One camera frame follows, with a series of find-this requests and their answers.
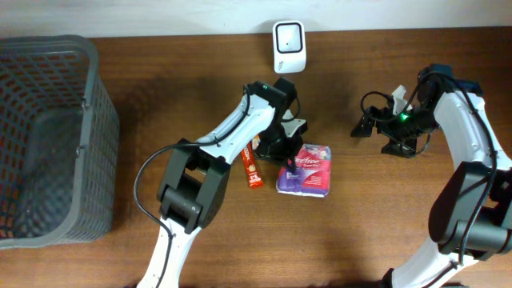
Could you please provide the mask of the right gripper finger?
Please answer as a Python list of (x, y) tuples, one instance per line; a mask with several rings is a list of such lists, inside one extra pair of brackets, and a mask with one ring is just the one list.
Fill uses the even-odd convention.
[(375, 127), (375, 120), (369, 115), (361, 116), (358, 124), (352, 129), (350, 136), (352, 138), (368, 138), (372, 135)]
[(401, 158), (412, 158), (416, 155), (417, 139), (407, 139), (400, 142), (395, 139), (390, 139), (389, 142), (381, 149), (382, 154), (389, 154)]

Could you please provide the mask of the red purple Carefree pad pack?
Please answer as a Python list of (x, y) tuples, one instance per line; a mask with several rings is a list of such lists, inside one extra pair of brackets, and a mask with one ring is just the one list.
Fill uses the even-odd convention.
[(281, 168), (276, 181), (280, 194), (324, 198), (330, 191), (331, 149), (304, 144), (295, 157), (296, 169)]

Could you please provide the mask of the red Nescafe coffee sachet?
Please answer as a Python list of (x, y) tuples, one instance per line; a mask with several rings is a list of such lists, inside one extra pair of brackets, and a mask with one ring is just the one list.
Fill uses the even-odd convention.
[(252, 144), (249, 142), (241, 152), (242, 161), (245, 167), (249, 188), (256, 189), (263, 186), (263, 180), (256, 167)]

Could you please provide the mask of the small orange box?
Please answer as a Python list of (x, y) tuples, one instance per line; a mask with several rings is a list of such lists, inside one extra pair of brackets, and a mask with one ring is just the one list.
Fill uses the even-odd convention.
[(256, 150), (261, 142), (261, 139), (258, 135), (254, 136), (251, 142), (252, 149)]

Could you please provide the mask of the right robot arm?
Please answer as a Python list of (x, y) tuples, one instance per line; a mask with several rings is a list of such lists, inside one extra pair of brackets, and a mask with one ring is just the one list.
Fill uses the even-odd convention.
[(420, 136), (441, 130), (454, 173), (429, 214), (429, 235), (404, 264), (389, 269), (376, 287), (442, 287), (459, 271), (511, 251), (511, 159), (499, 144), (477, 82), (455, 78), (450, 66), (418, 73), (409, 99), (399, 87), (386, 106), (360, 105), (353, 138), (388, 137), (384, 154), (413, 158)]

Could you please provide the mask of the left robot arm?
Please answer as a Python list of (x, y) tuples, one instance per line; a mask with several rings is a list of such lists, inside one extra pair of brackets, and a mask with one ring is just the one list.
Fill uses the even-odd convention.
[(220, 210), (233, 161), (254, 137), (260, 139), (258, 158), (296, 169), (307, 130), (306, 121), (289, 110), (297, 100), (295, 84), (286, 78), (273, 85), (245, 84), (240, 103), (219, 126), (194, 142), (183, 138), (164, 146), (144, 161), (147, 168), (160, 154), (170, 153), (157, 190), (159, 214), (149, 216), (159, 226), (158, 239), (138, 286), (179, 285), (194, 239)]

